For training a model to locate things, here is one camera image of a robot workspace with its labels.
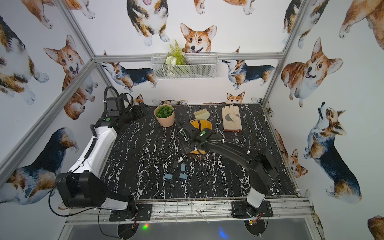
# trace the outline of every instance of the white mesh basket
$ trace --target white mesh basket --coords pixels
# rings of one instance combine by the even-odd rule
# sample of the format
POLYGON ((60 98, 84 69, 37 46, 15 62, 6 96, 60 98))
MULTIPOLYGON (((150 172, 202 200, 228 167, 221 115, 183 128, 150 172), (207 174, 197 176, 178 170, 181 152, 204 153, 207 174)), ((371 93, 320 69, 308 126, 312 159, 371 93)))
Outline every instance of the white mesh basket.
POLYGON ((167 53, 152 54, 156 79, 197 79, 217 77, 217 53, 185 54, 187 65, 166 65, 167 53))

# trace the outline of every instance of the mounting plate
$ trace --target mounting plate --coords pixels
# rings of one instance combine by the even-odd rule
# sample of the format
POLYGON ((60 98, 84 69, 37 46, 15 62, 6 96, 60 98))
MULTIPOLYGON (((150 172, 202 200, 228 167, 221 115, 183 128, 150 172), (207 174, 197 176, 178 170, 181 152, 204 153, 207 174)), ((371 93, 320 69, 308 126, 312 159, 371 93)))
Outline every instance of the mounting plate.
MULTIPOLYGON (((136 207, 139 211, 137 215, 138 221, 148 221, 151 219, 152 214, 152 204, 136 204, 136 207)), ((122 221, 134 221, 132 213, 127 210, 122 211, 112 211, 109 217, 110 222, 122 222, 122 221)))
MULTIPOLYGON (((250 206, 246 201, 232 202, 232 217, 233 218, 252 218, 249 216, 245 207, 250 206)), ((252 207, 255 212, 261 212, 262 217, 273 217, 271 203, 263 201, 258 209, 252 207)))

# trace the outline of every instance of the table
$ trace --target table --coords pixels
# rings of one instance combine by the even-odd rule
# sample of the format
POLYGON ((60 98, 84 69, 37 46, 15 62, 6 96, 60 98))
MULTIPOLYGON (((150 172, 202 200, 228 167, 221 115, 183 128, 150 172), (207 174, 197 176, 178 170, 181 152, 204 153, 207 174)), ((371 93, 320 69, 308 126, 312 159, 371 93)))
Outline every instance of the table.
MULTIPOLYGON (((177 105, 175 118, 181 122, 194 119, 193 112, 207 108, 214 130, 223 130, 222 107, 225 105, 177 105)), ((260 104, 239 104, 242 132, 225 132, 226 138, 244 146, 266 147, 277 159, 280 171, 276 187, 269 195, 296 195, 279 150, 273 139, 267 117, 260 104)), ((109 190, 131 194, 136 200, 194 199, 246 197, 249 192, 248 172, 219 154, 184 155, 179 147, 176 124, 164 128, 149 114, 131 123, 121 132, 111 150, 101 180, 109 190), (175 160, 183 161, 173 169, 175 160), (181 164, 186 164, 188 179, 180 179, 181 164), (172 180, 164 174, 173 174, 172 180)))

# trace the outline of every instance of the brush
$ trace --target brush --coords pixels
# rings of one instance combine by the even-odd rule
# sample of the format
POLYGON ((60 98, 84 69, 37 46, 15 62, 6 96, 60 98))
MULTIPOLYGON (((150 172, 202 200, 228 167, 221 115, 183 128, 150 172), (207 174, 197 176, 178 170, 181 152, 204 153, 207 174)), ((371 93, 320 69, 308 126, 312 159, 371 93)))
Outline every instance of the brush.
POLYGON ((207 120, 209 118, 209 112, 206 108, 193 113, 196 119, 207 120))

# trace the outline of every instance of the pink plant pot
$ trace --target pink plant pot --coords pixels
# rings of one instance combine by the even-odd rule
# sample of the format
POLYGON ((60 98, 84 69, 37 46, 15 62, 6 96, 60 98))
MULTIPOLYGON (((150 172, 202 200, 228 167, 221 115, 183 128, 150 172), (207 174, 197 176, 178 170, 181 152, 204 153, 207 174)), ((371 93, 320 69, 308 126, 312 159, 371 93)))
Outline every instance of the pink plant pot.
POLYGON ((175 122, 175 109, 174 109, 171 105, 169 105, 169 104, 163 104, 163 105, 158 106, 158 107, 155 109, 154 114, 155 114, 156 119, 157 119, 158 122, 160 123, 160 125, 163 126, 163 127, 170 127, 170 126, 172 126, 173 123, 175 122), (167 106, 170 106, 170 107, 173 109, 173 113, 172 113, 172 115, 170 115, 170 116, 167 117, 167 118, 158 118, 158 117, 156 116, 156 112, 157 112, 157 110, 158 110, 160 107, 162 107, 162 106, 166 106, 166 105, 167 105, 167 106))

